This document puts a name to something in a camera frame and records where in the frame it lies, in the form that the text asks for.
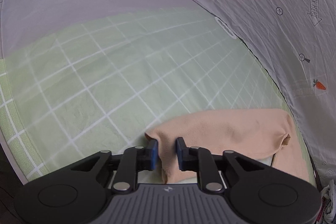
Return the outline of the green grid cutting mat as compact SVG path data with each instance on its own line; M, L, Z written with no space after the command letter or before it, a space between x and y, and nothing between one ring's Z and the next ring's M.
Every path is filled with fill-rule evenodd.
M1 59L1 130L23 181L143 145L147 129L176 116L251 108L288 105L244 43L202 9L107 16Z

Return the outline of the beige long sleeve shirt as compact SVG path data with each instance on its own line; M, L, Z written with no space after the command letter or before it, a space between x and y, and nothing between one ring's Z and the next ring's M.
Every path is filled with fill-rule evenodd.
M196 176L178 166L175 141L208 149L215 155L233 150L255 160L273 157L272 167L309 181L295 123L281 109L207 110L171 119L145 134L158 142L162 180L173 184Z

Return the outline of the folded grey sweatshirt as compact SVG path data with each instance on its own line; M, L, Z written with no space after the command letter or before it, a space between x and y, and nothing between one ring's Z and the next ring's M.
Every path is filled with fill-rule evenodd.
M335 193L332 181L328 186L323 188L321 191L321 197L323 208L319 223L333 223L335 217Z

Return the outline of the grey printed backdrop sheet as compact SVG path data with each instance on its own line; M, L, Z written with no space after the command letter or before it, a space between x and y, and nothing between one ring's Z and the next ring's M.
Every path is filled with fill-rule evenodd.
M246 43L285 97L323 185L335 180L335 0L194 0Z

